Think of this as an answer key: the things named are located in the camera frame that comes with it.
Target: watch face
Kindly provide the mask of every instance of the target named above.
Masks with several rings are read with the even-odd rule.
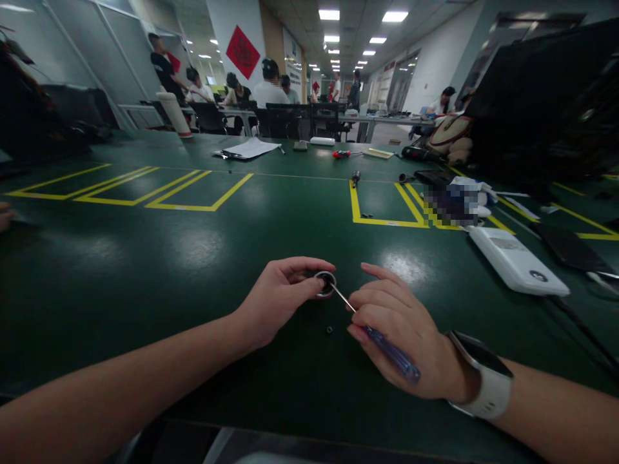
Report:
[[[469,356],[479,364],[505,377],[514,378],[514,374],[512,374],[498,356],[492,353],[482,342],[460,332],[452,331],[452,333],[456,335],[458,341]]]

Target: black cable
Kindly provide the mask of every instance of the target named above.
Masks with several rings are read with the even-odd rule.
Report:
[[[607,361],[617,370],[619,371],[619,362],[614,358],[613,354],[608,351],[608,349],[602,344],[600,340],[589,330],[589,328],[580,320],[580,318],[576,315],[574,310],[559,296],[551,296],[550,299],[555,303],[557,308],[559,308],[567,317],[569,317],[574,324],[576,324],[577,328],[585,334],[585,336],[593,343],[598,350],[604,355]]]

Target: left hand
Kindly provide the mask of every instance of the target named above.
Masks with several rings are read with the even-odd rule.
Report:
[[[335,266],[305,256],[271,261],[234,312],[257,335],[259,347],[268,345],[297,308],[320,293],[324,282],[305,277],[304,271],[335,272]]]

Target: red sign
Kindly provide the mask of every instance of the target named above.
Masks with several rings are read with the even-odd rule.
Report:
[[[258,53],[258,50],[255,49],[238,26],[234,29],[230,44],[226,50],[226,55],[239,71],[241,71],[241,74],[245,76],[245,79],[250,78],[251,73],[260,59],[260,53]]]

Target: black shirt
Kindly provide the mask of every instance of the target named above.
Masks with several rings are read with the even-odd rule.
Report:
[[[172,76],[174,75],[174,68],[170,64],[168,60],[165,59],[162,55],[158,53],[152,52],[150,54],[150,62],[155,67],[155,71],[157,72],[157,77],[159,78],[159,82],[163,85],[163,88],[170,93],[176,95],[181,101],[185,100],[185,94],[182,92],[181,86],[179,86],[176,82],[172,80]]]

